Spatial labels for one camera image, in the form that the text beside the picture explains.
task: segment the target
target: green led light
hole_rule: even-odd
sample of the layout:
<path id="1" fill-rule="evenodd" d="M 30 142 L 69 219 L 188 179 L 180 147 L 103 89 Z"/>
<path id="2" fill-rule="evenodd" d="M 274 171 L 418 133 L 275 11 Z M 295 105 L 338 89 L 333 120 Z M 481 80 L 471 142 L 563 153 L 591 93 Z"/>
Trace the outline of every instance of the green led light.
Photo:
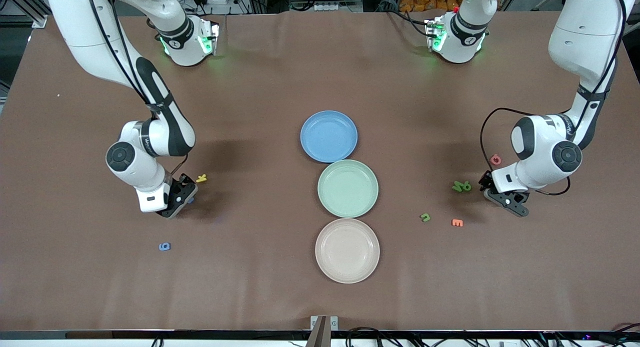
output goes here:
<path id="1" fill-rule="evenodd" d="M 442 46 L 444 45 L 444 40 L 446 39 L 447 39 L 447 31 L 443 30 L 442 34 L 439 35 L 439 37 L 437 37 L 436 40 L 433 42 L 433 49 L 435 51 L 442 50 Z"/>
<path id="2" fill-rule="evenodd" d="M 202 52 L 211 53 L 211 41 L 208 40 L 208 38 L 200 37 L 200 38 L 198 38 L 198 42 L 200 43 L 200 46 L 202 47 Z"/>
<path id="3" fill-rule="evenodd" d="M 164 53 L 169 56 L 169 49 L 167 49 L 167 45 L 165 44 L 165 40 L 160 37 L 160 42 L 162 42 L 162 46 L 164 47 Z"/>
<path id="4" fill-rule="evenodd" d="M 482 33 L 482 37 L 480 37 L 480 41 L 478 41 L 478 47 L 475 49 L 476 52 L 480 51 L 482 48 L 482 41 L 485 40 L 486 33 Z"/>

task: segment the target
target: blue plate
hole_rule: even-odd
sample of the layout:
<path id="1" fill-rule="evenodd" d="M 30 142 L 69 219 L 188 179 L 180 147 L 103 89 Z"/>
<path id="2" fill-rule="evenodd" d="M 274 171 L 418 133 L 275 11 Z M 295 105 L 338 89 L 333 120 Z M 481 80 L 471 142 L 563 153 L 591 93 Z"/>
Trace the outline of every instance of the blue plate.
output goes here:
<path id="1" fill-rule="evenodd" d="M 352 154 L 358 143 L 358 130 L 354 121 L 344 113 L 323 110 L 304 122 L 300 142 L 309 157 L 334 163 Z"/>

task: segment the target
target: brown table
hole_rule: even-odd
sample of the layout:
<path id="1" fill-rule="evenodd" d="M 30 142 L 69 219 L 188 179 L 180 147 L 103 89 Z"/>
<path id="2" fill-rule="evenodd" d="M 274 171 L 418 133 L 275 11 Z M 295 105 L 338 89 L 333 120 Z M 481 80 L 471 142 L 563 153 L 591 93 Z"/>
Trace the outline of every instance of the brown table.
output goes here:
<path id="1" fill-rule="evenodd" d="M 624 51 L 569 193 L 533 194 L 530 216 L 517 218 L 475 184 L 491 110 L 557 113 L 573 101 L 578 78 L 547 54 L 557 17 L 498 13 L 484 50 L 454 65 L 386 14 L 231 16 L 224 56 L 193 67 L 163 55 L 142 17 L 125 18 L 195 128 L 182 172 L 208 176 L 174 220 L 141 213 L 105 165 L 121 126 L 147 118 L 144 104 L 82 71 L 50 21 L 34 31 L 0 117 L 0 329 L 303 329 L 322 314 L 379 329 L 637 320 L 640 89 Z M 316 194 L 326 165 L 304 154 L 299 133 L 327 109 L 355 121 L 351 157 L 380 183 L 360 218 L 380 262 L 354 285 L 331 281 L 314 257 L 335 217 Z M 487 125 L 487 151 L 503 163 L 515 160 L 518 119 Z M 454 192 L 454 180 L 473 191 Z"/>

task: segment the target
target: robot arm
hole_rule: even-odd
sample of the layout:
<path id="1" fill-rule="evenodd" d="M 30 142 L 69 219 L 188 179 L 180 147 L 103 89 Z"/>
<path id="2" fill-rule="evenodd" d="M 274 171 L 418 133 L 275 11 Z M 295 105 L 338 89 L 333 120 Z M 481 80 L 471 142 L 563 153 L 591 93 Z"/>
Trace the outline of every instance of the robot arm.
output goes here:
<path id="1" fill-rule="evenodd" d="M 484 195 L 517 216 L 528 191 L 539 190 L 573 174 L 595 126 L 616 70 L 622 28 L 635 0 L 566 0 L 549 40 L 553 62 L 580 77 L 569 110 L 521 118 L 511 132 L 519 161 L 487 172 L 480 180 Z M 496 12 L 496 0 L 464 0 L 458 13 L 448 12 L 427 26 L 429 45 L 454 63 L 468 62 L 480 50 Z"/>
<path id="2" fill-rule="evenodd" d="M 178 0 L 118 0 L 142 11 L 160 35 L 164 52 L 180 66 L 193 66 L 215 55 L 219 26 L 187 16 Z"/>
<path id="3" fill-rule="evenodd" d="M 195 133 L 162 77 L 130 44 L 115 14 L 114 0 L 49 0 L 58 28 L 75 60 L 88 73 L 135 90 L 152 117 L 130 121 L 106 155 L 112 173 L 133 186 L 142 212 L 174 217 L 197 192 L 158 164 L 158 156 L 186 156 Z"/>

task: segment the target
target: plate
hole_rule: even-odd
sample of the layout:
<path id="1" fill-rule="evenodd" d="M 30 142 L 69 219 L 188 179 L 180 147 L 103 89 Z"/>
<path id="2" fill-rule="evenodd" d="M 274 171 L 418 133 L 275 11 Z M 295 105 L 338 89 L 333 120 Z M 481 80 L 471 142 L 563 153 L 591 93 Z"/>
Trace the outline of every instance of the plate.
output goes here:
<path id="1" fill-rule="evenodd" d="M 358 130 L 346 114 L 323 110 L 304 122 L 300 130 L 300 143 L 309 157 L 333 163 L 352 154 L 358 143 Z"/>
<path id="2" fill-rule="evenodd" d="M 320 231 L 315 241 L 315 260 L 320 270 L 337 283 L 359 283 L 378 266 L 380 244 L 365 222 L 336 219 Z"/>
<path id="3" fill-rule="evenodd" d="M 360 217 L 376 204 L 378 179 L 362 162 L 339 160 L 320 174 L 318 197 L 324 208 L 338 217 Z"/>

